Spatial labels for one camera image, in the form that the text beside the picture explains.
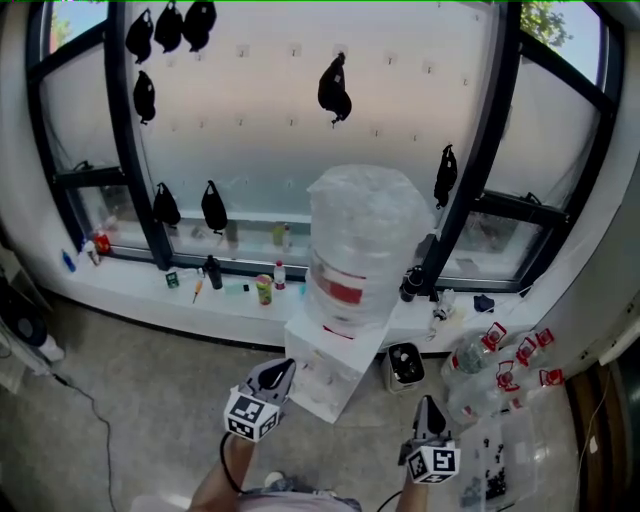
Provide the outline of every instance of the human arm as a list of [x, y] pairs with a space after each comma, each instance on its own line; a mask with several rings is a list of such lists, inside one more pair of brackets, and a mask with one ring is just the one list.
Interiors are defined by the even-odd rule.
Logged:
[[[225, 443], [225, 462], [233, 481], [240, 488], [249, 469], [254, 448], [255, 443], [252, 441], [234, 435]], [[237, 503], [238, 493], [231, 487], [222, 462], [218, 461], [193, 495], [188, 512], [235, 512]]]
[[404, 482], [396, 512], [425, 512], [427, 510], [428, 495], [429, 486], [425, 484], [414, 484], [407, 471], [407, 478]]

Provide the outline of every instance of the pegboard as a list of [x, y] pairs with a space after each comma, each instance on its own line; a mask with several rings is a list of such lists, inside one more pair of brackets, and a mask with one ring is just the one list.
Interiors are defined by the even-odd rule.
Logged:
[[[183, 16], [190, 2], [179, 2]], [[128, 4], [134, 20], [165, 3]], [[152, 41], [141, 66], [156, 117], [140, 126], [151, 175], [181, 211], [200, 211], [213, 179], [229, 212], [308, 215], [306, 189], [347, 163], [402, 171], [435, 212], [442, 150], [459, 169], [474, 132], [489, 62], [491, 8], [458, 3], [217, 2], [209, 44], [163, 54]], [[349, 118], [331, 124], [318, 80], [344, 51]]]

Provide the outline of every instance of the black and white device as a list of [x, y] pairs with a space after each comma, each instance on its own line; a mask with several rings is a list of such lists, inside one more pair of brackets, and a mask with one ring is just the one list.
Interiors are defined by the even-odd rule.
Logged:
[[296, 371], [293, 359], [275, 359], [256, 366], [245, 381], [231, 388], [224, 409], [227, 432], [258, 442], [280, 423]]
[[406, 465], [416, 484], [439, 484], [458, 474], [460, 449], [455, 447], [447, 420], [431, 396], [418, 404], [413, 437], [400, 448], [399, 465]]

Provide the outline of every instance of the windowsill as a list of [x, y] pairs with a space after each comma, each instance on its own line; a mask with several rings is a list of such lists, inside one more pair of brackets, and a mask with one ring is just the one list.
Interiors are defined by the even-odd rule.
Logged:
[[[205, 280], [193, 303], [195, 270], [175, 270], [179, 272], [180, 286], [169, 289], [165, 274], [152, 264], [105, 258], [95, 267], [81, 255], [76, 272], [67, 274], [51, 289], [77, 302], [140, 322], [212, 338], [284, 346], [284, 325], [302, 306], [302, 283], [289, 282], [285, 290], [274, 290], [273, 302], [262, 306], [252, 278], [224, 275], [225, 288], [247, 283], [249, 292], [229, 295], [225, 288], [214, 290]], [[438, 327], [430, 341], [427, 334], [433, 324], [433, 304], [427, 297], [416, 297], [411, 303], [398, 301], [383, 347], [410, 340], [422, 353], [446, 352], [463, 334], [486, 330], [494, 321], [511, 334], [529, 329], [539, 320], [529, 314], [517, 295], [510, 294], [490, 295], [496, 301], [496, 313], [476, 313], [473, 295], [456, 294], [457, 313]]]

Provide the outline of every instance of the black and white marker cube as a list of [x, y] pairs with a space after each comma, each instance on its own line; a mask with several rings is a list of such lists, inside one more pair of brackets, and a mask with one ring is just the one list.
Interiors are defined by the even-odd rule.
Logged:
[[460, 450], [421, 446], [407, 457], [407, 468], [416, 484], [439, 484], [458, 474]]
[[244, 395], [236, 386], [224, 409], [224, 424], [228, 432], [257, 442], [273, 430], [279, 416], [280, 407]]

